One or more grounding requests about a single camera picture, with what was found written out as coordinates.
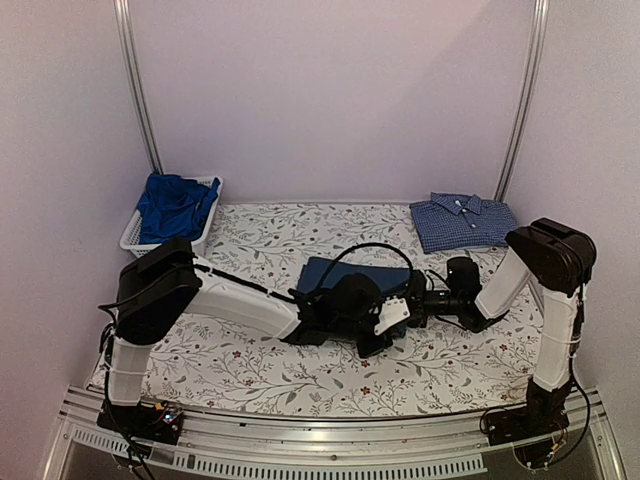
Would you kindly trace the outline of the dark teal t-shirt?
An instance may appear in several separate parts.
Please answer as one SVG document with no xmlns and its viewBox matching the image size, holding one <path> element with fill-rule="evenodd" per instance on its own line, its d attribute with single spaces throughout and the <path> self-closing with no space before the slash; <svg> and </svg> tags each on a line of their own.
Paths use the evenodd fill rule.
<svg viewBox="0 0 640 480">
<path fill-rule="evenodd" d="M 353 265 L 321 257 L 309 259 L 292 291 L 301 301 L 301 341 L 356 340 L 357 324 L 368 319 L 378 321 L 386 300 L 402 298 L 403 284 L 412 272 L 420 271 L 409 267 Z"/>
</svg>

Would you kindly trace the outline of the bright blue garment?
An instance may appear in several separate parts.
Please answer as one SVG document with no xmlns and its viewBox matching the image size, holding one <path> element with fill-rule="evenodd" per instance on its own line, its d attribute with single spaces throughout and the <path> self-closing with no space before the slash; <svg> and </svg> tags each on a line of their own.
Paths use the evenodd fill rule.
<svg viewBox="0 0 640 480">
<path fill-rule="evenodd" d="M 207 186 L 179 175 L 150 174 L 136 207 L 141 216 L 139 242 L 161 244 L 177 236 L 197 241 L 220 186 L 218 177 Z"/>
</svg>

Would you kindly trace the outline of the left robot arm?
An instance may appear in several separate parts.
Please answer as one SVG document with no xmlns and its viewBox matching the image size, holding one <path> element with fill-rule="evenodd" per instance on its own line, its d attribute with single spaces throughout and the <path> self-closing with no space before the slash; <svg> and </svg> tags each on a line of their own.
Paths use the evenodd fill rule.
<svg viewBox="0 0 640 480">
<path fill-rule="evenodd" d="M 103 411 L 128 434 L 141 433 L 151 416 L 141 388 L 152 348 L 185 313 L 240 323 L 291 345 L 353 340 L 363 358 L 390 347 L 392 329 L 410 316 L 405 299 L 385 295 L 363 274 L 283 295 L 214 268 L 183 237 L 124 267 L 116 301 L 99 309 L 111 318 L 101 338 Z"/>
</svg>

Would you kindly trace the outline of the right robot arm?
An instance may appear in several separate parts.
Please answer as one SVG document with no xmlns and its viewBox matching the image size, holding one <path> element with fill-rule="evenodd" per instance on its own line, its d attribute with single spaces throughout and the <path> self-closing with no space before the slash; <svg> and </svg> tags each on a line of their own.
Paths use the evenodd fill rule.
<svg viewBox="0 0 640 480">
<path fill-rule="evenodd" d="M 486 285 L 468 257 L 448 263 L 447 288 L 428 290 L 424 275 L 414 277 L 408 300 L 417 325 L 429 317 L 454 316 L 473 334 L 488 332 L 509 314 L 524 288 L 538 295 L 540 327 L 509 331 L 488 347 L 487 364 L 502 377 L 484 374 L 495 390 L 515 391 L 525 404 L 514 410 L 489 409 L 481 425 L 493 441 L 537 436 L 567 427 L 567 396 L 576 387 L 573 363 L 581 341 L 584 301 L 596 261 L 596 247 L 583 232 L 548 218 L 506 236 L 508 251 Z"/>
</svg>

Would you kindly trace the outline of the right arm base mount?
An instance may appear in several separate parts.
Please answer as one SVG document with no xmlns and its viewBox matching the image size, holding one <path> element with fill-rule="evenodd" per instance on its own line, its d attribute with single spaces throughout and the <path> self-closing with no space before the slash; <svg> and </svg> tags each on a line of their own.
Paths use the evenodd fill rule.
<svg viewBox="0 0 640 480">
<path fill-rule="evenodd" d="M 524 406 L 492 407 L 480 417 L 480 431 L 491 446 L 502 445 L 559 432 L 569 426 L 565 405 L 533 402 Z"/>
</svg>

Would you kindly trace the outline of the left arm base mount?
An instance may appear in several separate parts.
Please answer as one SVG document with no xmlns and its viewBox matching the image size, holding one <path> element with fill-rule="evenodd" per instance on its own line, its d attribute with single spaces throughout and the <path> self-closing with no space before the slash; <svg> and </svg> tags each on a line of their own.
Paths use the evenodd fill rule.
<svg viewBox="0 0 640 480">
<path fill-rule="evenodd" d="M 97 425 L 122 437 L 177 445 L 183 426 L 184 411 L 167 402 L 154 406 L 115 406 L 103 402 Z"/>
</svg>

